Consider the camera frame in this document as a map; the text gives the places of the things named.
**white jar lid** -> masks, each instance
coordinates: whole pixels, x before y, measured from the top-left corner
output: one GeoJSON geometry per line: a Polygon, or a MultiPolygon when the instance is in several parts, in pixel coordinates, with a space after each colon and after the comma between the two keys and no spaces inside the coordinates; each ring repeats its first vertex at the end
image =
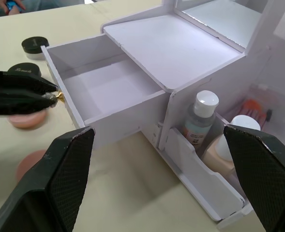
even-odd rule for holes
{"type": "Polygon", "coordinates": [[[215,93],[203,90],[196,95],[194,113],[203,118],[211,117],[218,104],[219,98],[215,93]]]}
{"type": "MultiPolygon", "coordinates": [[[[231,121],[232,125],[246,127],[260,131],[260,125],[253,118],[246,115],[238,115],[231,121]]],[[[215,145],[216,153],[227,161],[233,161],[225,136],[222,134],[219,142],[215,145]]]]}

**white table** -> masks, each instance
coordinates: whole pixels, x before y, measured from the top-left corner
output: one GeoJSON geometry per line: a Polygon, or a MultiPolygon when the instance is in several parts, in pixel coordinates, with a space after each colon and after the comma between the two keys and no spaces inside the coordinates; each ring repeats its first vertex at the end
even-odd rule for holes
{"type": "MultiPolygon", "coordinates": [[[[25,38],[45,36],[54,45],[93,36],[104,22],[159,3],[160,0],[112,0],[2,17],[0,70],[34,62],[43,77],[51,81],[44,61],[26,58],[20,45],[25,38]]],[[[0,207],[15,187],[18,163],[30,152],[48,148],[54,138],[74,129],[62,104],[50,109],[44,125],[35,130],[18,130],[6,117],[0,117],[0,207]]],[[[263,231],[255,215],[242,223],[230,231],[263,231]]],[[[93,152],[89,182],[74,231],[217,230],[147,139],[137,133],[93,152]]]]}

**blue object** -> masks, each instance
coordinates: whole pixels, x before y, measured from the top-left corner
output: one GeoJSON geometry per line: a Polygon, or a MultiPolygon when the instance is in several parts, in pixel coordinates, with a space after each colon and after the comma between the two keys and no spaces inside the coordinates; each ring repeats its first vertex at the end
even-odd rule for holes
{"type": "Polygon", "coordinates": [[[17,7],[18,7],[18,10],[19,10],[20,12],[22,12],[21,7],[19,7],[19,6],[17,5],[17,3],[16,3],[15,1],[13,1],[13,0],[8,0],[7,3],[6,3],[6,5],[7,5],[9,11],[12,10],[12,8],[13,8],[14,6],[17,6],[17,7]]]}

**white cosmetic organizer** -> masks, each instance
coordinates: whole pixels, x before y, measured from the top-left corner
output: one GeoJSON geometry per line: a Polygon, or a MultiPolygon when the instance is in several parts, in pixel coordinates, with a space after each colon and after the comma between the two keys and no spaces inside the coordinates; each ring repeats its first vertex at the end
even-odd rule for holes
{"type": "Polygon", "coordinates": [[[163,0],[104,24],[101,35],[43,52],[76,127],[95,128],[95,148],[141,130],[221,229],[253,209],[202,163],[176,128],[203,89],[220,99],[205,147],[227,124],[220,115],[240,102],[252,83],[281,83],[285,92],[285,40],[273,35],[285,0],[269,0],[244,51],[183,19],[174,5],[163,0]]]}

